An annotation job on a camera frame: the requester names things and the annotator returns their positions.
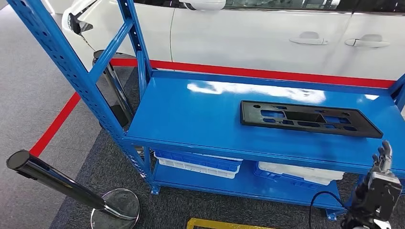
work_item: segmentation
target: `car side mirror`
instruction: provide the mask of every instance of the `car side mirror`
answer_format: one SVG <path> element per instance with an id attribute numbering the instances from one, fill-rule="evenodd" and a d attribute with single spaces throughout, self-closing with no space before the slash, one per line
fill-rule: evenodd
<path id="1" fill-rule="evenodd" d="M 190 10 L 221 10 L 226 0 L 181 0 Z"/>

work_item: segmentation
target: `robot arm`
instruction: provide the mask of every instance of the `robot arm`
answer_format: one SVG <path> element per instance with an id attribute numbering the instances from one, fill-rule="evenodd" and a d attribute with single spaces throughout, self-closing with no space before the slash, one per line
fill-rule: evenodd
<path id="1" fill-rule="evenodd" d="M 373 155 L 373 167 L 354 193 L 352 205 L 341 224 L 343 229 L 391 229 L 388 222 L 402 185 L 391 172 L 392 148 L 388 141 Z"/>

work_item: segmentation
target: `red floor line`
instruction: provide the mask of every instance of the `red floor line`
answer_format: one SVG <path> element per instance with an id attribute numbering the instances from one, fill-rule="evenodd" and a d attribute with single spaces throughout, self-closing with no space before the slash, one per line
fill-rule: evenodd
<path id="1" fill-rule="evenodd" d="M 64 121 L 67 119 L 69 114 L 72 112 L 72 110 L 75 108 L 77 103 L 80 101 L 80 96 L 77 92 L 75 92 L 72 97 L 67 101 L 67 103 L 64 105 L 62 108 L 61 112 L 58 114 L 58 116 L 54 119 L 54 121 L 51 123 L 51 125 L 48 127 L 48 129 L 45 131 L 45 133 L 41 136 L 41 138 L 35 143 L 35 145 L 30 149 L 30 153 L 33 156 L 39 156 L 42 151 L 45 149 L 45 147 L 49 144 L 53 136 L 56 134 L 56 132 L 59 130 L 59 128 L 62 126 Z"/>
<path id="2" fill-rule="evenodd" d="M 113 58 L 111 59 L 111 64 L 113 66 L 133 67 L 137 66 L 137 59 Z M 150 65 L 152 66 L 152 68 L 182 70 L 200 73 L 214 73 L 214 74 L 275 79 L 275 80 L 291 80 L 310 83 L 328 83 L 328 84 L 376 87 L 376 88 L 389 88 L 395 82 L 393 80 L 367 79 L 367 78 L 356 78 L 356 77 L 334 76 L 334 75 L 317 75 L 307 73 L 288 73 L 269 70 L 246 69 L 246 68 L 224 67 L 224 66 L 204 65 L 195 63 L 156 61 L 156 60 L 151 60 Z"/>

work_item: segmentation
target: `shelf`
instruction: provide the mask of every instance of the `shelf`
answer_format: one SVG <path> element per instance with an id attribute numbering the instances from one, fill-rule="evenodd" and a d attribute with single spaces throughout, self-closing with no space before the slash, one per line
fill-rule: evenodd
<path id="1" fill-rule="evenodd" d="M 253 174 L 254 161 L 243 161 L 239 173 L 234 179 L 192 172 L 188 170 L 162 166 L 156 163 L 155 183 L 167 187 L 177 187 L 206 191 L 217 194 L 257 198 L 289 204 L 309 206 L 313 196 L 319 191 L 329 191 L 339 197 L 336 181 L 319 190 L 300 188 L 288 183 L 274 182 Z M 320 195 L 314 206 L 343 210 L 340 204 L 329 195 Z"/>
<path id="2" fill-rule="evenodd" d="M 405 148 L 405 122 L 388 94 L 190 80 L 181 78 L 187 77 L 186 73 L 172 75 L 178 78 L 151 79 L 124 140 L 159 149 L 365 174 L 381 139 L 240 124 L 241 100 L 353 108 L 390 141 L 393 172 L 405 177 L 405 154 L 400 154 Z"/>

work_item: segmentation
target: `floor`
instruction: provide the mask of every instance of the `floor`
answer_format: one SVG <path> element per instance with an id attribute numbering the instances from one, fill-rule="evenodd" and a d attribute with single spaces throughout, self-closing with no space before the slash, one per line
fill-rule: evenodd
<path id="1" fill-rule="evenodd" d="M 7 5 L 8 5 L 8 2 L 6 0 L 0 0 L 0 10 L 3 9 Z"/>
<path id="2" fill-rule="evenodd" d="M 74 89 L 10 6 L 0 10 L 0 34 L 0 228 L 47 229 L 64 195 L 16 174 L 5 161 L 35 144 Z M 98 86 L 111 97 L 106 81 Z M 79 102 L 40 158 L 75 178 L 100 129 Z"/>

